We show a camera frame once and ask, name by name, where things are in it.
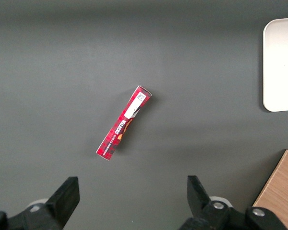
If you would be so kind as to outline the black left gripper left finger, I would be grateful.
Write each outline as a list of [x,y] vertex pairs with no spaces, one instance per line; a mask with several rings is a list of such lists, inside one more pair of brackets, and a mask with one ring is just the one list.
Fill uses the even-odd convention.
[[68,177],[49,199],[37,200],[13,217],[0,211],[0,230],[62,230],[79,201],[78,177]]

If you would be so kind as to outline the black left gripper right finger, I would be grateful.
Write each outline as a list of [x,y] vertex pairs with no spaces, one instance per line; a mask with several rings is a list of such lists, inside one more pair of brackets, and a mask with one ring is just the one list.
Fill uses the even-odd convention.
[[286,230],[274,212],[263,207],[248,207],[238,212],[226,199],[213,199],[199,178],[187,177],[187,201],[192,212],[181,230]]

